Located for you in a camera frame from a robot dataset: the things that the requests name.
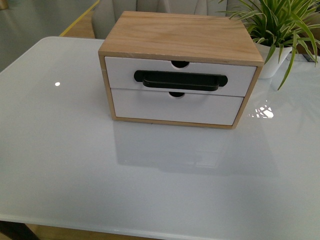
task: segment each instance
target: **wooden floor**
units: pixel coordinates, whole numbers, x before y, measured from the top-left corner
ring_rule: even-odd
[[[91,25],[93,10],[89,11],[77,23],[65,32],[64,37],[95,38]],[[117,234],[75,230],[61,227],[27,224],[41,240],[151,240],[151,238],[124,236]],[[0,240],[10,240],[0,233]]]
[[[41,240],[152,240],[151,238],[124,236],[95,231],[83,231],[69,228],[27,224]],[[10,238],[0,233],[0,240]]]

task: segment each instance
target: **chair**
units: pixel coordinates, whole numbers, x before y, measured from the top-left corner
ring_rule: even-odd
[[[227,2],[237,0],[100,0],[92,16],[96,39],[105,39],[123,11],[225,16]]]

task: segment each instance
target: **drawer organizer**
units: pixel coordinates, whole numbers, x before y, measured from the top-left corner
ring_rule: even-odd
[[[235,128],[264,61],[240,21],[124,12],[99,49],[114,120]]]

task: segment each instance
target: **drawer finger hole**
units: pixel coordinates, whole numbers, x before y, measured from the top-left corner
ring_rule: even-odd
[[[189,62],[188,61],[171,61],[171,64],[177,69],[183,69],[189,65]]]
[[[184,92],[170,91],[169,95],[174,97],[175,99],[180,99],[185,95],[185,93]]]

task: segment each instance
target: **white table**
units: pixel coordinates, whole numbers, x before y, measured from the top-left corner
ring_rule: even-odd
[[[45,38],[0,74],[0,220],[165,240],[319,239],[319,65],[295,62],[279,92],[259,79],[234,130],[116,122],[101,44]]]

